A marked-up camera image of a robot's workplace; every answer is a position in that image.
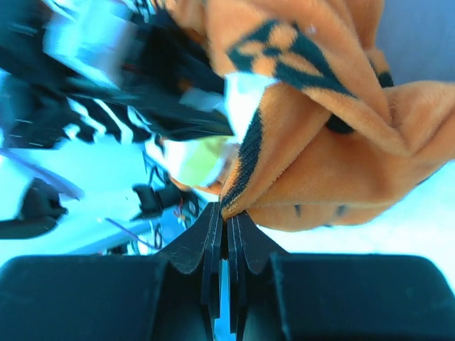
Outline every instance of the wire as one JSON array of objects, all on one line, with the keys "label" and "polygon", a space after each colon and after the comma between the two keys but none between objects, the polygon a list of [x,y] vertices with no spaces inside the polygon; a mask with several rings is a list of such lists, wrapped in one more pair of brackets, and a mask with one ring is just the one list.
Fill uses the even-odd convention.
[{"label": "wire", "polygon": [[144,240],[140,239],[136,234],[134,234],[133,232],[129,231],[126,227],[123,227],[121,226],[121,224],[119,224],[118,222],[114,221],[113,219],[111,218],[105,218],[105,220],[111,224],[113,224],[115,227],[118,227],[119,229],[121,229],[123,232],[125,232],[126,234],[128,234],[130,237],[132,237],[133,239],[135,239],[136,241],[142,243],[143,245],[145,245],[146,247],[150,248],[151,250],[156,250],[155,247],[153,247],[151,244],[149,244],[148,242],[145,242]]}]

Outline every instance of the orange fabric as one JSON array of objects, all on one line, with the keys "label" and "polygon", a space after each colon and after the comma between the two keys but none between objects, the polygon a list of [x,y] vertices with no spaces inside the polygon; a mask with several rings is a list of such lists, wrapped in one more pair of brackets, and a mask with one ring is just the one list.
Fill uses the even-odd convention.
[{"label": "orange fabric", "polygon": [[247,210],[288,231],[361,224],[455,158],[455,85],[393,85],[375,47],[383,1],[159,6],[205,37],[219,75],[282,81],[266,90],[220,191],[224,218]]}]

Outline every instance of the black and white striped object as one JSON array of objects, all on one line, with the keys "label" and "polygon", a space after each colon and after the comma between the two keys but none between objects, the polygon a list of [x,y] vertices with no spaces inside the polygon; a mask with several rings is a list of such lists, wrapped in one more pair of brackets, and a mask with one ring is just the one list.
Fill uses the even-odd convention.
[{"label": "black and white striped object", "polygon": [[64,128],[69,139],[93,143],[98,136],[113,136],[120,144],[133,144],[151,138],[147,122],[131,107],[98,99],[68,99],[68,103],[80,115],[80,122]]}]

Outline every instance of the orange cloth fold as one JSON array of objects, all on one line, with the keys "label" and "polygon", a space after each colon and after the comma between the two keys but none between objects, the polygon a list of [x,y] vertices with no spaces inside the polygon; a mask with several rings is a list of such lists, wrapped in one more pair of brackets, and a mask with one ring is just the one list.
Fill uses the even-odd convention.
[{"label": "orange cloth fold", "polygon": [[219,75],[281,80],[220,191],[224,218],[247,210],[286,231],[361,224],[454,159],[455,85],[393,85],[375,47],[383,1],[157,4],[198,34]]}]

